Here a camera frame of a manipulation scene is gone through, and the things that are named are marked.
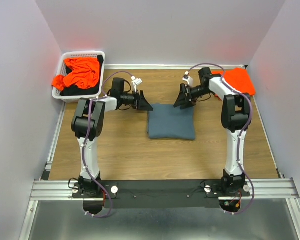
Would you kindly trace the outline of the aluminium extrusion rail frame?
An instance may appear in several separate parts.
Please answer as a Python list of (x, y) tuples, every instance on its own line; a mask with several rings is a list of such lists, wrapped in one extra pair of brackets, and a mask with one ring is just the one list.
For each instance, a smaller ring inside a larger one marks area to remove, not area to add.
[[(39, 239), (39, 236), (35, 234), (35, 227), (39, 218), (41, 202), (76, 202), (82, 204), (86, 202), (101, 202), (99, 198), (88, 198), (84, 196), (75, 198), (72, 192), (72, 188), (75, 185), (74, 180), (49, 180), (66, 108), (67, 103), (63, 103), (43, 174), (39, 180), (33, 182), (27, 212), (19, 237), (21, 240)], [(293, 233), (295, 239), (300, 240), (300, 195), (294, 179), (286, 178), (280, 173), (278, 178), (250, 179), (247, 181), (247, 185), (250, 195), (241, 198), (241, 201), (249, 202), (253, 200), (253, 203), (250, 204), (251, 209), (253, 209), (255, 204), (259, 201), (264, 201), (266, 204), (278, 203), (283, 207), (283, 215), (287, 218), (287, 229)]]

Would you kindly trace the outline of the folded orange t shirt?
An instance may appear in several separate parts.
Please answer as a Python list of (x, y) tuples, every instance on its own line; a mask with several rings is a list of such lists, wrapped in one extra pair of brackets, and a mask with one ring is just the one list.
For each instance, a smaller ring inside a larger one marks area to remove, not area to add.
[(248, 93), (251, 96), (256, 94), (256, 89), (246, 69), (234, 68), (225, 71), (225, 81), (229, 86), (241, 93)]

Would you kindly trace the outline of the white plastic laundry basket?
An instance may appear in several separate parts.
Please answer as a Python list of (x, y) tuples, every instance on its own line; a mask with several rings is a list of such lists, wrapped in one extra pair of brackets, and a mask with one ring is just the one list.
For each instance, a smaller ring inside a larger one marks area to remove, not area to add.
[(66, 52), (64, 53), (58, 63), (57, 71), (56, 73), (58, 75), (62, 76), (68, 76), (67, 74), (67, 67), (64, 62), (65, 59), (69, 58), (74, 58), (74, 57), (79, 57), (79, 58), (94, 58), (101, 60), (101, 67), (99, 70), (99, 78), (100, 81), (99, 83), (93, 87), (89, 88), (88, 90), (71, 90), (70, 93), (68, 94), (61, 94), (62, 91), (58, 90), (54, 86), (52, 87), (52, 97), (57, 99), (57, 100), (62, 100), (65, 103), (75, 103), (77, 102), (80, 98), (96, 98), (102, 93), (102, 84), (103, 84), (103, 79), (104, 79), (104, 61), (106, 58), (106, 55), (103, 51), (96, 51), (96, 50), (88, 50), (88, 51), (73, 51), (73, 52)]

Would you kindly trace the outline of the black t shirt in basket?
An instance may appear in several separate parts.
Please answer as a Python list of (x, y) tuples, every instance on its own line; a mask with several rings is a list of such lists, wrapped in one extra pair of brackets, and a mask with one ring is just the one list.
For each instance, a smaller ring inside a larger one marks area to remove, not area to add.
[(72, 57), (64, 60), (65, 76), (55, 77), (61, 84), (60, 95), (95, 95), (99, 91), (104, 57)]

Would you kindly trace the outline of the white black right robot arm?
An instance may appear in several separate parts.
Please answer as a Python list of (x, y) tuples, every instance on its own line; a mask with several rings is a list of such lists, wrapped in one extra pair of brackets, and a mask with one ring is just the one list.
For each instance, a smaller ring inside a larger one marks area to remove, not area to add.
[(215, 94), (222, 100), (221, 124), (227, 133), (227, 154), (220, 191), (231, 196), (246, 183), (244, 167), (244, 146), (249, 125), (252, 122), (253, 107), (248, 93), (242, 93), (231, 86), (222, 74), (213, 74), (209, 67), (198, 71), (200, 85), (193, 86), (190, 71), (186, 71), (180, 84), (174, 107), (184, 110), (196, 105), (198, 98)]

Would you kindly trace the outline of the crumpled orange t shirt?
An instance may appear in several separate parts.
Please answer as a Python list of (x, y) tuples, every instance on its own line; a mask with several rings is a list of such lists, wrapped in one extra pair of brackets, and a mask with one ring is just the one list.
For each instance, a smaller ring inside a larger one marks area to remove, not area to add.
[(101, 63), (95, 57), (71, 57), (63, 60), (71, 72), (67, 75), (58, 74), (52, 81), (52, 86), (59, 91), (71, 86), (87, 90), (100, 82)]

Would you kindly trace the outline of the blue grey t shirt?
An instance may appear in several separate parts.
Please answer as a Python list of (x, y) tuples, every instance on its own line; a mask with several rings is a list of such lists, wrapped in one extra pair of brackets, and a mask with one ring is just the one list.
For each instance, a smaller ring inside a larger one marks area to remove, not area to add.
[(148, 138), (154, 139), (196, 139), (194, 108), (181, 109), (172, 104), (154, 103), (153, 111), (147, 114)]

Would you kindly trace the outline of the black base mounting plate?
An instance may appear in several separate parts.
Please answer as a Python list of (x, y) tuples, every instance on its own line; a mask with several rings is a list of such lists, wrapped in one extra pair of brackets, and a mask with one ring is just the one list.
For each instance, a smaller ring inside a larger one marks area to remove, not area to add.
[(222, 208), (237, 213), (241, 199), (250, 196), (249, 185), (240, 180), (88, 180), (80, 177), (72, 197), (83, 199), (83, 209), (93, 215), (103, 209)]

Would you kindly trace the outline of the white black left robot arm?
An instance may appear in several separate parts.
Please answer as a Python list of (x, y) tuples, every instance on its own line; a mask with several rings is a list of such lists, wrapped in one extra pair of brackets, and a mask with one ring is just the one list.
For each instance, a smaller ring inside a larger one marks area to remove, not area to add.
[(105, 120), (105, 113), (119, 110), (121, 106), (129, 106), (137, 111), (153, 111), (142, 90), (138, 86), (143, 83), (141, 78), (131, 77), (129, 83), (131, 90), (125, 91), (123, 78), (115, 77), (108, 93), (102, 97), (92, 99), (81, 98), (75, 110), (71, 130), (74, 132), (80, 149), (81, 170), (78, 178), (78, 186), (72, 189), (75, 194), (87, 194), (89, 197), (97, 197), (100, 192), (107, 197), (116, 195), (101, 185), (100, 167), (98, 164), (98, 138), (100, 137)]

